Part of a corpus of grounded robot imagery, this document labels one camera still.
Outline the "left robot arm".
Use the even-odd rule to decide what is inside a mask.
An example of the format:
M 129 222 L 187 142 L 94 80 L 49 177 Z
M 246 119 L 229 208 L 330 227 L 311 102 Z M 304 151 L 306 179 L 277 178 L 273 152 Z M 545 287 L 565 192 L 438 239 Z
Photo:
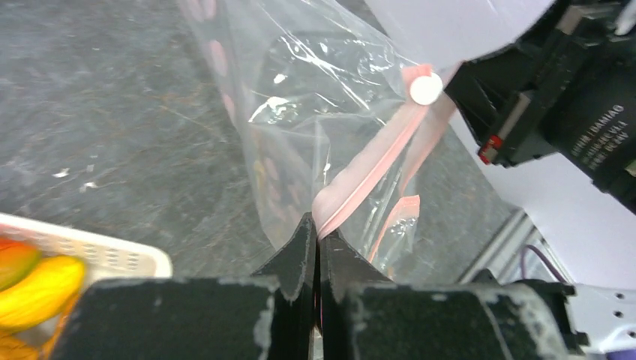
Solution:
M 582 284 L 399 284 L 311 214 L 247 277 L 100 280 L 51 359 L 633 359 L 635 293 Z

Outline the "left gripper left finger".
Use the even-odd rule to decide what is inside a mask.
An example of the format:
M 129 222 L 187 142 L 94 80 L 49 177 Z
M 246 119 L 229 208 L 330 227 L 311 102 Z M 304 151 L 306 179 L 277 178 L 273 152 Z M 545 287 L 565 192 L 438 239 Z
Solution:
M 309 215 L 242 277 L 113 278 L 80 297 L 54 359 L 310 359 L 317 231 Z

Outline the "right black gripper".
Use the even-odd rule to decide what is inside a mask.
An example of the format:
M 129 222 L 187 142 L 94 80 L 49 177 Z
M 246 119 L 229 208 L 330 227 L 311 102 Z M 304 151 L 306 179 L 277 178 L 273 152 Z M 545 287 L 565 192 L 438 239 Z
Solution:
M 463 62 L 445 94 L 483 163 L 559 153 L 635 210 L 633 1 L 555 1 L 514 42 Z

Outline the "red yellow toy mango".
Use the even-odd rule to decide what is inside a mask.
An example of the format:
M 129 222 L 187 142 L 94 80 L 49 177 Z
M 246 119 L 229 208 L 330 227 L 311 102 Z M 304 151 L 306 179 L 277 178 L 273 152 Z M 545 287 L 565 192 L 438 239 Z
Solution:
M 26 277 L 41 259 L 41 251 L 24 241 L 1 237 L 1 290 Z

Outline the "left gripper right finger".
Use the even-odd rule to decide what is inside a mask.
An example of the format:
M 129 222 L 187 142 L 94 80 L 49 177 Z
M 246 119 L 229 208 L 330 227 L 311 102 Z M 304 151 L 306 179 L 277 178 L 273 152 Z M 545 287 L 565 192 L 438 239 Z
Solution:
M 326 359 L 567 359 L 589 343 L 567 305 L 572 285 L 398 284 L 339 232 L 319 243 L 319 324 Z

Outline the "clear zip top bag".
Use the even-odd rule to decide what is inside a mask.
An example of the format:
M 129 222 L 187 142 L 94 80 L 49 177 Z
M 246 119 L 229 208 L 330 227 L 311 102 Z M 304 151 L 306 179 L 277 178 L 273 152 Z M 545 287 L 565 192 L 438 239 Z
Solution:
M 180 1 L 239 132 L 265 234 L 340 230 L 381 272 L 411 250 L 417 174 L 455 105 L 336 1 Z

